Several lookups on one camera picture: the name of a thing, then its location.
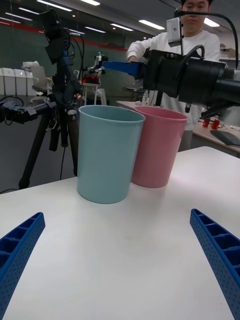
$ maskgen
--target shelf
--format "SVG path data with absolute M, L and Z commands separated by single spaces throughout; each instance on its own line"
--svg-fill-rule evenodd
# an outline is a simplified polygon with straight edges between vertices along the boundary
M 235 61 L 235 60 L 236 60 L 236 58 L 220 57 L 220 60 Z

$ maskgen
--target person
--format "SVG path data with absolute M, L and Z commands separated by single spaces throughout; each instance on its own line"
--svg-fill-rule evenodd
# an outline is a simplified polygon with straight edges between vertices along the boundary
M 181 0 L 181 10 L 210 12 L 212 10 L 212 2 L 213 0 Z M 205 59 L 218 61 L 220 59 L 220 40 L 217 35 L 203 30 L 205 18 L 204 15 L 185 15 L 181 18 L 184 36 L 184 55 L 188 54 L 195 46 L 203 45 L 205 48 Z M 164 32 L 144 41 L 133 42 L 127 51 L 128 62 L 138 62 L 143 57 L 147 48 L 181 54 L 180 46 L 172 48 L 169 46 L 168 35 Z M 154 99 L 149 99 L 151 105 L 156 102 L 157 95 L 155 94 L 154 96 L 155 101 Z M 186 104 L 163 93 L 161 107 L 185 113 Z M 186 113 L 188 116 L 187 125 L 178 151 L 191 148 L 194 126 L 199 121 L 201 113 L 202 108 L 197 105 L 192 105 L 190 113 Z

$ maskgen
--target white sweater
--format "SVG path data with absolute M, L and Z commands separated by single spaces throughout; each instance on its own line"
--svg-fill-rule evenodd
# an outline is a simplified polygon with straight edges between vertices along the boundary
M 203 30 L 195 36 L 183 38 L 184 54 L 188 54 L 195 46 L 198 45 L 204 46 L 206 60 L 218 61 L 220 59 L 220 40 L 217 35 Z M 127 51 L 127 59 L 131 56 L 135 56 L 140 60 L 147 48 L 150 48 L 150 50 L 155 49 L 181 54 L 180 46 L 175 46 L 172 48 L 169 46 L 168 34 L 165 32 L 160 33 L 159 35 L 148 40 L 133 42 Z M 156 98 L 157 95 L 155 94 L 152 105 L 156 102 Z M 178 99 L 171 98 L 165 93 L 162 96 L 161 107 L 163 108 L 185 113 L 185 106 L 185 103 L 179 102 Z M 188 116 L 188 121 L 185 130 L 191 131 L 194 129 L 195 124 L 198 122 L 201 116 L 201 113 L 202 107 L 192 105 L 190 113 L 186 114 Z

